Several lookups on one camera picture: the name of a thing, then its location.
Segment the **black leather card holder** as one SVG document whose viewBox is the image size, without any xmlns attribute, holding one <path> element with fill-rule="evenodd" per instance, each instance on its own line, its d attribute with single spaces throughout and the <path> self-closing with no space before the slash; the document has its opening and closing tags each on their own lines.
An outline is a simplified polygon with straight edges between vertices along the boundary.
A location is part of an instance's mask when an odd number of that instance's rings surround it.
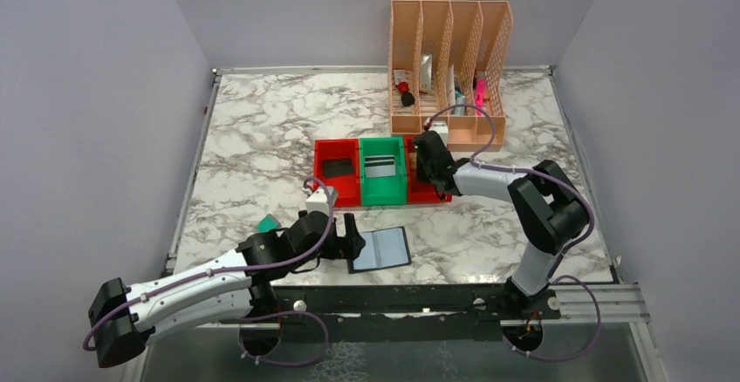
<svg viewBox="0 0 740 382">
<path fill-rule="evenodd" d="M 348 272 L 357 274 L 407 266 L 412 262 L 404 227 L 360 232 L 365 247 L 348 263 Z"/>
</svg>

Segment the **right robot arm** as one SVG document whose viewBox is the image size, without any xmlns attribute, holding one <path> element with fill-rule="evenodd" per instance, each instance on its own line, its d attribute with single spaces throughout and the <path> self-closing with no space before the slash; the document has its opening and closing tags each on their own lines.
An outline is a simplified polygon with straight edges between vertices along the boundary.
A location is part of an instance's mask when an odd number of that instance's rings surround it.
<svg viewBox="0 0 740 382">
<path fill-rule="evenodd" d="M 512 300 L 524 303 L 541 297 L 565 252 L 593 232 L 592 208 L 552 160 L 533 168 L 483 164 L 473 156 L 456 160 L 439 133 L 431 130 L 412 143 L 422 179 L 438 194 L 481 196 L 513 205 L 528 245 L 505 283 Z"/>
</svg>

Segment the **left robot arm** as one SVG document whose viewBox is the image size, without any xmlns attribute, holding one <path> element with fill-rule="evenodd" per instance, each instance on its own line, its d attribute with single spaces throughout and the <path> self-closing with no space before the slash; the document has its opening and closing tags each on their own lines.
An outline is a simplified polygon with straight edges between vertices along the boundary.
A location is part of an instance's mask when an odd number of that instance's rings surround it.
<svg viewBox="0 0 740 382">
<path fill-rule="evenodd" d="M 101 285 L 87 312 L 91 330 L 83 348 L 101 368 L 122 365 L 175 331 L 219 321 L 277 322 L 281 307 L 272 282 L 314 259 L 355 260 L 366 242 L 353 215 L 346 232 L 320 211 L 301 212 L 288 228 L 249 236 L 207 263 L 150 282 Z"/>
</svg>

